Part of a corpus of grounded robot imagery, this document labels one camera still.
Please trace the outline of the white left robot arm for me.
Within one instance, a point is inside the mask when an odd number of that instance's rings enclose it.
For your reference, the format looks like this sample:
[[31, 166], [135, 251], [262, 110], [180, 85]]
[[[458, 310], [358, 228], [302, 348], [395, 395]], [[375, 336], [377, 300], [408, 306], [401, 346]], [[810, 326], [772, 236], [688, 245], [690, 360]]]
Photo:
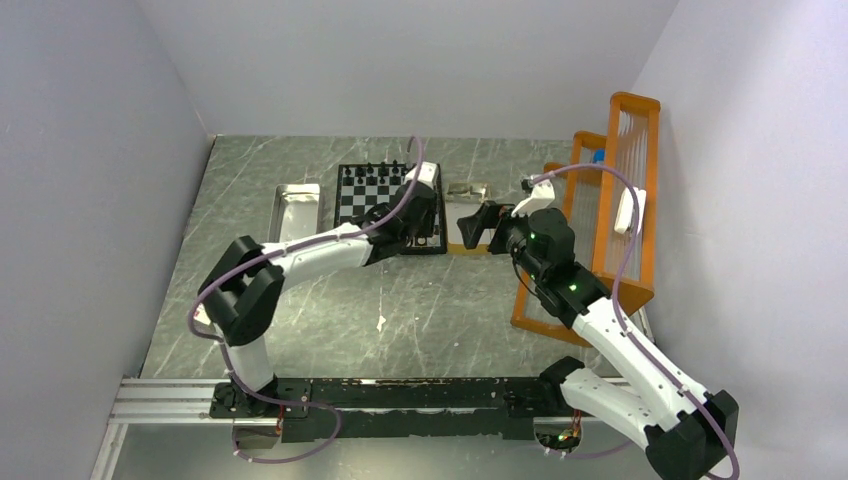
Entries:
[[220, 344], [237, 403], [261, 416], [276, 405], [301, 405], [277, 394], [265, 334], [283, 293], [336, 271], [366, 267], [401, 253], [433, 224], [436, 190], [426, 183], [402, 186], [389, 201], [323, 234], [259, 244], [233, 241], [198, 291], [190, 312], [211, 323], [207, 338]]

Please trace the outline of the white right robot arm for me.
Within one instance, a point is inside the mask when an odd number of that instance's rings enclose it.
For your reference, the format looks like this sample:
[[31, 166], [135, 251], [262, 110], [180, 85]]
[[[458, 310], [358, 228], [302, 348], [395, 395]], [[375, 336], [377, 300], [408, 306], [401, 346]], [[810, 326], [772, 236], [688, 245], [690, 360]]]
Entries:
[[493, 232], [487, 250], [506, 254], [534, 284], [542, 307], [588, 341], [627, 380], [623, 389], [567, 357], [545, 371], [542, 406], [587, 413], [641, 448], [663, 479], [711, 477], [732, 456], [739, 406], [725, 390], [709, 392], [646, 340], [615, 296], [575, 257], [575, 234], [556, 208], [520, 214], [512, 205], [483, 203], [458, 220], [463, 244], [474, 248]]

